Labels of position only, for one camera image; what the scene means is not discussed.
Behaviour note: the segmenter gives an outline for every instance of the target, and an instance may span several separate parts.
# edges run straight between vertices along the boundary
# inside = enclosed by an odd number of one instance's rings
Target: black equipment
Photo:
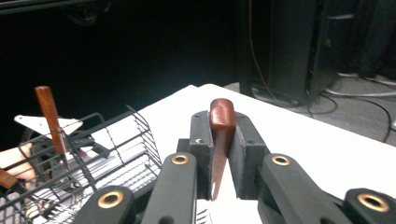
[[[91,3],[96,0],[15,0],[0,2],[0,15],[23,11],[31,11],[49,7],[65,7],[83,3]]]
[[[356,7],[356,0],[238,1],[241,93],[266,93],[263,79],[279,98],[314,100],[343,67]]]

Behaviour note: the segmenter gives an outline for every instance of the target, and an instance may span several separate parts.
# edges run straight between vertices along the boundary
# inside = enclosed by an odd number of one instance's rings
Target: black cable
[[[300,112],[300,111],[293,111],[293,110],[291,110],[291,111],[294,112],[294,113],[299,113],[299,114],[309,114],[309,117],[313,118],[314,115],[331,114],[331,113],[335,112],[338,109],[338,104],[334,101],[334,99],[332,99],[332,98],[330,98],[330,97],[328,97],[326,95],[322,95],[322,94],[320,96],[325,98],[325,99],[327,99],[327,100],[329,100],[329,101],[331,101],[334,104],[334,107],[331,110],[323,111],[323,112],[312,112],[310,106],[307,108],[307,112]]]
[[[342,87],[343,87],[342,78],[359,78],[359,79],[363,79],[363,78],[360,78],[360,77],[338,77],[338,80],[340,81],[340,87],[337,88],[337,89],[332,88],[332,91],[340,91],[340,90],[342,89]],[[393,89],[391,86],[388,86],[387,84],[381,83],[381,82],[376,81],[376,80],[370,80],[370,79],[363,79],[363,80],[366,80],[366,81],[373,81],[374,83],[378,83],[378,84],[381,84],[381,85],[384,85],[384,86],[387,86],[387,87]],[[337,95],[332,95],[332,97],[340,98],[340,96],[337,96]],[[376,98],[376,99],[377,99],[377,100],[382,100],[382,101],[388,101],[388,102],[395,102],[395,101],[396,101],[396,99],[394,98],[394,96],[380,97],[380,98]]]
[[[388,130],[387,130],[387,133],[385,134],[385,136],[382,138],[381,142],[386,143],[386,142],[388,141],[388,138],[389,138],[390,133],[391,133],[391,131],[392,131],[392,129],[391,129],[391,126],[392,126],[392,118],[391,118],[391,116],[390,116],[390,113],[388,112],[388,110],[387,110],[384,106],[382,106],[382,105],[380,105],[380,104],[377,104],[377,103],[375,103],[375,102],[373,102],[373,101],[366,100],[366,99],[361,99],[361,98],[358,98],[358,97],[352,97],[352,96],[332,96],[332,97],[363,101],[363,102],[366,102],[366,103],[369,103],[369,104],[372,104],[372,105],[376,105],[376,106],[378,106],[380,109],[382,109],[382,110],[386,113],[386,115],[387,115],[387,117],[388,117]]]
[[[392,86],[390,86],[390,85],[388,85],[388,84],[385,84],[385,83],[383,83],[383,82],[381,82],[381,81],[378,81],[378,80],[375,80],[375,79],[370,79],[370,78],[365,78],[365,77],[362,77],[361,79],[366,80],[366,81],[369,81],[369,82],[377,83],[377,84],[379,84],[379,85],[381,85],[381,86],[385,86],[385,87],[391,88],[391,89],[393,89],[393,90],[396,90],[395,87],[392,87]]]
[[[388,116],[388,130],[387,130],[387,133],[385,134],[384,138],[383,138],[382,141],[381,141],[381,142],[383,142],[383,143],[386,143],[386,142],[388,141],[390,132],[391,132],[391,130],[392,130],[392,129],[391,129],[391,126],[392,126],[392,118],[390,117],[390,113],[388,112],[388,110],[387,110],[384,106],[379,105],[379,104],[377,104],[377,103],[375,103],[375,102],[373,102],[373,101],[369,101],[369,100],[366,100],[366,99],[359,99],[359,98],[352,98],[352,99],[359,100],[359,101],[364,101],[364,102],[370,103],[370,104],[372,104],[372,105],[376,105],[376,106],[378,106],[379,108],[381,108],[381,109],[387,114],[387,116]]]
[[[386,84],[386,83],[383,83],[383,82],[381,82],[381,81],[379,81],[379,80],[375,80],[375,79],[372,79],[372,78],[366,78],[366,77],[339,77],[340,80],[341,80],[341,78],[356,78],[356,79],[361,79],[361,80],[373,82],[373,83],[379,84],[379,85],[381,85],[381,86],[385,86],[385,87],[388,87],[388,88],[390,88],[390,89],[396,90],[395,87],[392,87],[392,86],[390,86],[390,85],[388,85],[388,84]]]
[[[277,107],[281,107],[281,108],[297,108],[297,107],[300,107],[300,106],[304,106],[304,105],[305,105],[305,104],[300,103],[300,102],[296,102],[296,103],[283,102],[283,103],[285,103],[285,104],[282,105],[282,104],[279,102],[279,100],[276,101],[276,102],[270,101],[270,100],[266,100],[266,99],[258,99],[258,100],[263,101],[263,102],[265,102],[265,103],[267,103],[267,104],[270,104],[270,105],[275,105],[275,106],[277,106]]]
[[[251,56],[253,58],[253,62],[257,68],[257,71],[260,75],[260,78],[262,80],[262,85],[265,87],[265,89],[271,94],[271,96],[277,101],[276,97],[272,94],[272,92],[270,91],[270,89],[268,88],[265,80],[264,80],[264,76],[262,75],[262,70],[259,67],[259,64],[257,63],[257,58],[256,58],[256,54],[254,52],[254,45],[253,45],[253,34],[252,34],[252,0],[248,0],[248,11],[247,11],[247,16],[248,16],[248,38],[249,38],[249,45],[250,45],[250,52],[251,52]]]

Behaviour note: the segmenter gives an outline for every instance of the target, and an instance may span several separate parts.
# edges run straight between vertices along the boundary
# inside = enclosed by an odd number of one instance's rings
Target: gray floor
[[[376,79],[384,80],[385,78],[377,76]],[[392,88],[356,77],[342,77],[333,84],[332,90],[347,93],[396,91],[396,86],[391,87]],[[239,92],[238,83],[230,84],[225,88]],[[288,108],[288,110],[381,142],[386,138],[387,132],[389,131],[389,117],[383,109],[373,103],[381,105],[388,110],[390,122],[396,120],[396,96],[386,98],[360,98],[357,100],[334,97],[330,94],[325,95],[331,97],[336,104],[323,96],[319,96],[319,98],[312,103],[309,111],[306,105]],[[386,139],[385,143],[396,147],[396,132],[389,131],[389,137]]]

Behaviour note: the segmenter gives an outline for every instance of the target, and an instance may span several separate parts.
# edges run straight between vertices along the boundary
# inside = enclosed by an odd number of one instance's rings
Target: wire rack
[[[20,146],[25,159],[4,170],[28,162],[31,168],[21,175],[34,172],[35,177],[21,180],[21,189],[0,190],[0,223],[71,223],[102,187],[118,185],[136,192],[152,183],[161,170],[158,150],[148,123],[128,108],[107,121],[98,113],[80,119],[84,125],[64,138],[65,155],[54,153],[49,134],[21,144],[33,144],[30,155]]]

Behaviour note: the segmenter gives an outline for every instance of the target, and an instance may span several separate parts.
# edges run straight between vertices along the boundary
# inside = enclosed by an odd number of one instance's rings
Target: wooden handle
[[[0,168],[0,185],[3,186],[6,189],[11,189],[12,186],[14,186],[16,183],[18,183],[18,179],[15,178],[13,175],[9,174],[7,171],[3,170],[3,168]]]
[[[216,99],[212,101],[210,104],[209,121],[214,142],[212,200],[216,200],[235,132],[236,117],[233,110],[233,103],[227,99]]]
[[[35,88],[35,95],[40,103],[41,111],[49,124],[50,135],[52,136],[52,144],[57,154],[66,153],[64,138],[58,121],[58,112],[56,111],[55,102],[53,101],[52,91],[50,87],[39,86]]]

